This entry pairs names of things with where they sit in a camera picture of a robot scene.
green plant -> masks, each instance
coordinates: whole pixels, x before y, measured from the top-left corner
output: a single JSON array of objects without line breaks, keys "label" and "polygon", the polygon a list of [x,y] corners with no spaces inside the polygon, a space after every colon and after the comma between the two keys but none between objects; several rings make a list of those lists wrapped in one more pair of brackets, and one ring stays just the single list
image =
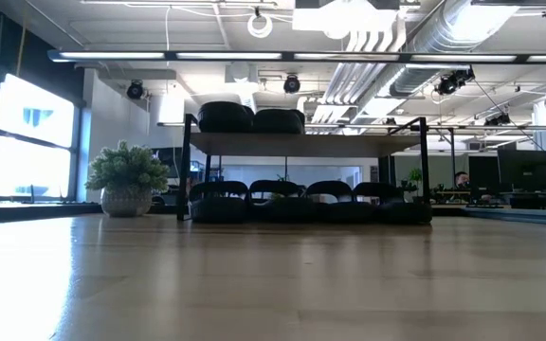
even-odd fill
[{"label": "green plant", "polygon": [[85,183],[87,189],[168,189],[168,167],[149,148],[128,149],[126,141],[120,141],[116,150],[103,148],[90,166],[93,173]]},{"label": "green plant", "polygon": [[409,172],[408,179],[411,182],[416,183],[416,195],[419,195],[419,190],[421,187],[421,181],[423,181],[423,171],[419,168],[412,169]]}]

potted plant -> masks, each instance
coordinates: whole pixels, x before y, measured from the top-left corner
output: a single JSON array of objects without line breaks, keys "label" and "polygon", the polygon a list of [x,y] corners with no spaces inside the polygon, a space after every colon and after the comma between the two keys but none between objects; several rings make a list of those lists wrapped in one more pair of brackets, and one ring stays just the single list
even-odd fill
[{"label": "potted plant", "polygon": [[408,179],[411,182],[416,183],[416,185],[415,185],[415,187],[416,187],[416,196],[412,197],[412,201],[414,203],[422,202],[423,198],[420,196],[420,187],[421,187],[421,182],[423,181],[423,171],[421,169],[419,169],[419,168],[412,169],[409,172]]},{"label": "potted plant", "polygon": [[152,190],[168,189],[168,167],[153,157],[149,148],[102,149],[90,164],[92,174],[85,187],[101,190],[102,211],[111,217],[136,217],[151,207]]}]

glass wall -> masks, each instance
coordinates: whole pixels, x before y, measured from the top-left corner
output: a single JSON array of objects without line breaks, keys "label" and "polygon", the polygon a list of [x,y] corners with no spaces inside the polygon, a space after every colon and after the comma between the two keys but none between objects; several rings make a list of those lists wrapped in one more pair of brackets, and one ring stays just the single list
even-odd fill
[{"label": "glass wall", "polygon": [[6,76],[0,84],[0,200],[75,199],[78,119],[72,102]]}]

window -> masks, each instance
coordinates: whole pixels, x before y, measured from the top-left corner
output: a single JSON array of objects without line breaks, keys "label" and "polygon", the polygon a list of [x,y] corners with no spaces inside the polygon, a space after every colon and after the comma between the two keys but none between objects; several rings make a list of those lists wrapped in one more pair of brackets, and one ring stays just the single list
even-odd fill
[{"label": "window", "polygon": [[0,136],[0,195],[66,197],[71,153]]},{"label": "window", "polygon": [[75,107],[66,99],[6,75],[0,89],[0,129],[70,147]]}]

ceiling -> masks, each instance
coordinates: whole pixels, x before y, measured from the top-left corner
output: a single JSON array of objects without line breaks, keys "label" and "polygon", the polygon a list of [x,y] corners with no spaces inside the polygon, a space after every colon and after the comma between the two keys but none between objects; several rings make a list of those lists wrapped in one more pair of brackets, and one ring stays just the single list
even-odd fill
[{"label": "ceiling", "polygon": [[[277,1],[276,14],[291,15],[293,0]],[[421,0],[421,8],[407,16],[410,32],[439,0]],[[61,49],[93,50],[164,50],[166,49],[165,18],[162,8],[129,8],[114,5],[86,5],[80,0],[0,0],[0,10],[22,23],[26,14],[29,30]],[[344,41],[333,40],[321,32],[295,31],[291,24],[275,20],[271,34],[259,39],[246,29],[247,16],[222,17],[221,26],[214,9],[193,9],[208,16],[181,9],[169,12],[170,49],[173,50],[340,50]],[[220,14],[250,13],[251,9],[220,9]],[[478,48],[480,52],[546,52],[546,18],[542,16],[512,17],[494,36]],[[196,103],[217,99],[234,99],[222,85],[227,63],[108,63],[109,70],[161,69],[176,71]],[[337,65],[334,63],[259,63],[259,78],[266,79],[261,91],[254,95],[259,107],[295,108],[299,96],[325,91]],[[546,92],[546,66],[478,65],[474,67],[478,82],[496,103],[510,104],[512,119],[517,123],[531,119],[532,103]],[[282,90],[286,74],[297,73],[301,94],[286,95]],[[515,92],[515,84],[521,92]],[[166,81],[152,81],[148,86],[163,91]],[[437,104],[431,97],[433,86],[427,86],[417,99],[405,102],[397,111],[397,119],[409,120],[427,116],[431,121],[447,123],[471,122],[478,114],[494,107],[482,89],[468,84],[451,98]]]}]

